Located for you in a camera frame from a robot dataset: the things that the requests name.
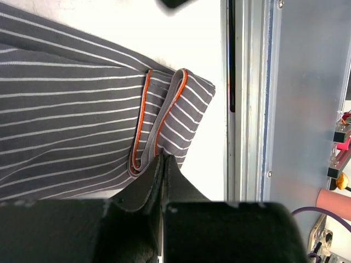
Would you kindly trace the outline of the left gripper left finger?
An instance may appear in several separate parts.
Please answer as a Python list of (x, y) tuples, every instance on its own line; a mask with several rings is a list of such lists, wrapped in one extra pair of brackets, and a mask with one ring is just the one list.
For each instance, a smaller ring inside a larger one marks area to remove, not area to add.
[(1, 262), (156, 262), (163, 157), (108, 199), (1, 202)]

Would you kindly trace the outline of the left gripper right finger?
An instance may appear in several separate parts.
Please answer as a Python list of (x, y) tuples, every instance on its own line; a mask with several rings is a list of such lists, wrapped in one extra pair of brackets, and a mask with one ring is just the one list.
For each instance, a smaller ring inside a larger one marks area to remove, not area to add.
[(164, 166), (164, 262), (307, 262), (291, 213), (279, 203), (215, 202)]

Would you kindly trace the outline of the striped grey underwear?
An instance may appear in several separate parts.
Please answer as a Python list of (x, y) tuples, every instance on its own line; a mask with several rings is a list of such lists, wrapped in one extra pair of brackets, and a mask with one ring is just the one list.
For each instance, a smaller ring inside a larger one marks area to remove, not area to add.
[(1, 200), (126, 187), (182, 166), (216, 93), (181, 68), (1, 4)]

